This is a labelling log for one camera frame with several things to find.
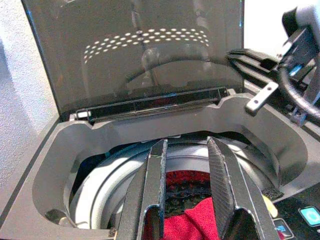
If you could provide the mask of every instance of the laundry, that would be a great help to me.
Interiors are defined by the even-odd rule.
[[[220,240],[212,198],[202,200],[183,215],[166,218],[162,240]]]

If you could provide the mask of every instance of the button icon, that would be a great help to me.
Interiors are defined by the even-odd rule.
[[[281,235],[283,236],[283,239],[287,240],[294,237],[294,234],[292,233],[285,220],[283,220],[282,218],[277,218],[273,220],[273,223],[278,233],[281,233]]]
[[[311,227],[320,225],[320,213],[314,206],[308,206],[304,209],[300,209],[299,212]]]

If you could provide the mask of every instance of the white wall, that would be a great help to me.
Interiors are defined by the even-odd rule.
[[[0,0],[0,188],[57,114],[20,0]]]
[[[277,56],[288,39],[282,26],[284,12],[302,0],[245,0],[244,47]]]

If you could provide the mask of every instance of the textured wall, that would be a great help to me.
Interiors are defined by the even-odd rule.
[[[0,0],[0,188],[57,108],[20,0]]]

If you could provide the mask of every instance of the tinted glass lid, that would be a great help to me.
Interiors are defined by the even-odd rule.
[[[242,90],[242,0],[22,0],[63,119],[82,108]]]

